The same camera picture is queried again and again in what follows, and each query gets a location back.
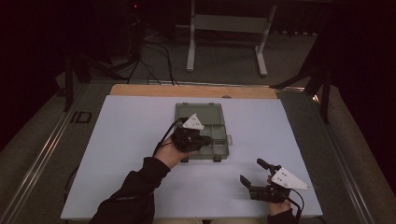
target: sleeve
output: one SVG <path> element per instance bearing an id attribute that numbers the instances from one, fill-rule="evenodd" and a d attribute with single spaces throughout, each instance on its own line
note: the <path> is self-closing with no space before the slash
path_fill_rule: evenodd
<path id="1" fill-rule="evenodd" d="M 103 201 L 90 224 L 148 223 L 154 218 L 154 190 L 170 169 L 156 158 L 145 158 L 140 171 L 132 171 L 121 188 Z"/>
<path id="2" fill-rule="evenodd" d="M 275 216 L 268 216 L 268 224 L 294 224 L 296 219 L 292 213 L 292 209 L 279 213 Z"/>

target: cable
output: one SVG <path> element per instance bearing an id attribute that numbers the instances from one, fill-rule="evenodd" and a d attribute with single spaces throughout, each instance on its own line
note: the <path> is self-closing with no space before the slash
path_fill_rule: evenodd
<path id="1" fill-rule="evenodd" d="M 157 80 L 158 84 L 161 85 L 160 80 L 154 76 L 154 68 L 153 68 L 151 65 L 144 63 L 142 60 L 140 60 L 140 62 L 141 62 L 143 65 L 145 65 L 146 70 L 149 72 L 149 75 L 148 75 L 148 84 L 149 84 L 149 77 L 154 77 L 154 79 Z"/>
<path id="2" fill-rule="evenodd" d="M 175 142 L 166 143 L 166 144 L 164 144 L 164 145 L 161 145 L 159 148 L 165 147 L 165 146 L 168 146 L 168 145 L 171 145 L 171 144 L 173 144 L 173 143 L 175 143 Z"/>
<path id="3" fill-rule="evenodd" d="M 139 58 L 136 60 L 136 64 L 134 65 L 134 68 L 132 69 L 131 73 L 130 73 L 129 76 L 128 76 L 127 84 L 130 83 L 131 78 L 132 78 L 132 75 L 134 74 L 134 70 L 136 70 L 136 67 L 139 65 L 139 63 L 140 63 L 140 56 L 139 56 Z"/>
<path id="4" fill-rule="evenodd" d="M 278 192 L 278 194 L 281 195 L 282 197 L 284 197 L 286 200 L 288 200 L 289 202 L 291 202 L 292 204 L 294 204 L 297 207 L 297 214 L 296 214 L 296 222 L 295 223 L 298 224 L 299 221 L 300 221 L 301 213 L 303 212 L 303 209 L 304 209 L 304 199 L 301 196 L 301 194 L 299 192 L 297 192 L 295 189 L 292 189 L 292 191 L 294 191 L 295 193 L 298 194 L 298 196 L 300 196 L 301 201 L 303 203 L 303 205 L 301 207 L 300 207 L 299 204 L 297 204 L 297 202 L 292 200 L 289 196 L 286 196 L 285 194 L 280 193 L 280 192 Z"/>
<path id="5" fill-rule="evenodd" d="M 145 43 L 146 43 L 146 44 L 150 44 L 150 45 L 158 46 L 158 47 L 160 47 L 160 48 L 162 48 L 162 49 L 165 50 L 166 54 L 163 53 L 162 51 L 158 50 L 158 49 L 151 48 L 151 47 L 149 47 L 149 46 L 144 45 L 145 48 L 153 49 L 153 50 L 155 50 L 155 51 L 161 53 L 161 55 L 163 55 L 163 56 L 167 59 L 167 61 L 168 61 L 168 70 L 169 70 L 169 77 L 170 77 L 170 79 L 171 79 L 172 85 L 175 85 L 175 83 L 176 83 L 177 85 L 179 85 L 178 82 L 176 81 L 176 79 L 175 79 L 174 76 L 173 76 L 173 72 L 172 72 L 172 62 L 171 62 L 171 60 L 170 60 L 169 50 L 168 50 L 166 47 L 164 47 L 163 45 L 160 45 L 160 44 L 157 44 L 157 43 L 152 43 L 152 42 L 145 42 Z"/>
<path id="6" fill-rule="evenodd" d="M 175 120 L 175 122 L 173 122 L 172 124 L 171 124 L 171 126 L 169 127 L 169 129 L 168 129 L 168 131 L 166 131 L 166 133 L 165 133 L 165 135 L 163 136 L 163 139 L 161 139 L 161 141 L 157 144 L 157 146 L 155 147 L 155 149 L 154 149 L 154 152 L 152 153 L 152 156 L 154 156 L 156 153 L 157 153 L 157 151 L 158 151 L 158 149 L 160 149 L 160 147 L 164 147 L 164 146 L 166 146 L 166 145 L 163 145 L 163 141 L 165 141 L 165 138 L 168 136 L 168 134 L 171 132 L 171 130 L 175 127 L 175 125 L 179 122 L 179 121 L 186 121 L 188 118 L 178 118 L 178 119 L 176 119 Z"/>

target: white table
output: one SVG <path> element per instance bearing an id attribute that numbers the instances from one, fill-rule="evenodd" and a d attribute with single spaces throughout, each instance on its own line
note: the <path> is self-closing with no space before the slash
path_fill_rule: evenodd
<path id="1" fill-rule="evenodd" d="M 90 219 L 99 203 L 139 170 L 174 120 L 176 103 L 220 103 L 230 156 L 220 163 L 180 163 L 155 191 L 156 218 L 265 217 L 263 202 L 251 201 L 239 175 L 266 185 L 269 171 L 258 158 L 281 164 L 312 186 L 286 113 L 277 99 L 107 96 L 61 218 Z M 316 193 L 298 190 L 303 216 L 322 215 Z M 294 193 L 290 197 L 300 202 Z"/>

